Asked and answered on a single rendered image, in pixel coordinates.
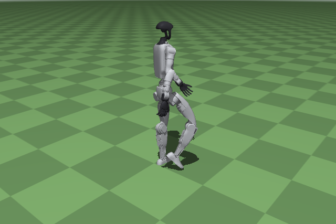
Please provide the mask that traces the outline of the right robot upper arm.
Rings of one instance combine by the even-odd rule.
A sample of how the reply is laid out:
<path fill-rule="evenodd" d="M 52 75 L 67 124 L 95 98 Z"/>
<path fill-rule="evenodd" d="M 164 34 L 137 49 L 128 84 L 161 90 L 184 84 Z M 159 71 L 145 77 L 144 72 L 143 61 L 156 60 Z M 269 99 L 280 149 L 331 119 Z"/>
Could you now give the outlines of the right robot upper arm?
<path fill-rule="evenodd" d="M 165 55 L 166 55 L 166 62 L 165 62 L 165 75 L 169 70 L 172 70 L 172 66 L 174 64 L 174 56 L 176 54 L 176 49 L 171 46 L 166 46 Z"/>

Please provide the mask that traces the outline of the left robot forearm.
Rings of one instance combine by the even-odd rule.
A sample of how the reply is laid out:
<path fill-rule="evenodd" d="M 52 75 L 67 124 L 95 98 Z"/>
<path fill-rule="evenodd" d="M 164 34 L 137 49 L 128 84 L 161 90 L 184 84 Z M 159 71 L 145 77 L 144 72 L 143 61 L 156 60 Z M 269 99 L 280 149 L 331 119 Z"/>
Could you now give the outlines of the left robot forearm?
<path fill-rule="evenodd" d="M 174 69 L 173 69 L 173 70 L 174 70 Z M 182 82 L 182 81 L 179 79 L 179 77 L 176 75 L 176 73 L 175 73 L 175 76 L 173 77 L 172 80 L 175 81 L 178 85 Z"/>

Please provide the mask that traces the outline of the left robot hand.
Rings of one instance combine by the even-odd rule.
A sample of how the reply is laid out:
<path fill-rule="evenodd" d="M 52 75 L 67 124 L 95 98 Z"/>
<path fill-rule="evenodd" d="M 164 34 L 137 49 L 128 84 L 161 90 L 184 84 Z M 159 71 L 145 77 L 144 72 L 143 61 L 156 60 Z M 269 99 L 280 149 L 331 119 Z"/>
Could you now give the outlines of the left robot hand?
<path fill-rule="evenodd" d="M 176 82 L 175 82 L 176 83 Z M 176 83 L 177 84 L 177 83 Z M 178 84 L 177 84 L 178 85 Z M 189 85 L 189 84 L 185 84 L 185 83 L 183 83 L 183 81 L 178 85 L 179 87 L 180 87 L 180 90 L 183 92 L 183 94 L 185 95 L 185 96 L 187 96 L 187 95 L 189 95 L 188 93 L 190 93 L 188 90 L 190 90 L 187 86 L 189 86 L 189 87 L 192 87 L 191 85 Z M 187 90 L 188 89 L 188 90 Z M 187 93 L 187 92 L 188 93 Z M 193 92 L 192 90 L 190 90 L 191 92 Z M 185 93 L 187 94 L 185 94 Z M 191 94 L 191 93 L 190 93 Z"/>

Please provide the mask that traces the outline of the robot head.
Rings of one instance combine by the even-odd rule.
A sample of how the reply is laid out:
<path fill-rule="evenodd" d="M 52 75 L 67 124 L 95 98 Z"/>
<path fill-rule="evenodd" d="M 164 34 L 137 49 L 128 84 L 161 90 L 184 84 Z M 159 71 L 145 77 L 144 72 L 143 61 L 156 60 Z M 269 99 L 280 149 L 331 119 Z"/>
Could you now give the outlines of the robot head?
<path fill-rule="evenodd" d="M 156 29 L 160 29 L 161 32 L 165 33 L 165 37 L 161 37 L 160 41 L 157 43 L 157 45 L 165 44 L 165 41 L 167 39 L 169 40 L 171 38 L 171 29 L 173 28 L 173 25 L 169 22 L 159 22 L 156 26 Z M 169 31 L 169 36 L 167 35 L 167 30 Z"/>

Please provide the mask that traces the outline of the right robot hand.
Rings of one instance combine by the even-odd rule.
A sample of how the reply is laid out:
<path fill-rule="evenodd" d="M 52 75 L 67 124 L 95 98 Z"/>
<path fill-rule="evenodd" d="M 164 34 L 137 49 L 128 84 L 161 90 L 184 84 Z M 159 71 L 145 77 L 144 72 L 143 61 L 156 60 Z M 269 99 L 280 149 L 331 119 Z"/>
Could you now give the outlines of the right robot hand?
<path fill-rule="evenodd" d="M 169 100 L 169 98 L 168 99 L 164 99 L 164 93 L 162 93 L 161 100 L 162 100 L 162 103 L 160 105 L 160 110 L 159 110 L 159 112 L 158 112 L 157 115 L 163 117 L 163 116 L 166 116 L 167 112 L 170 111 L 169 103 L 167 102 Z"/>

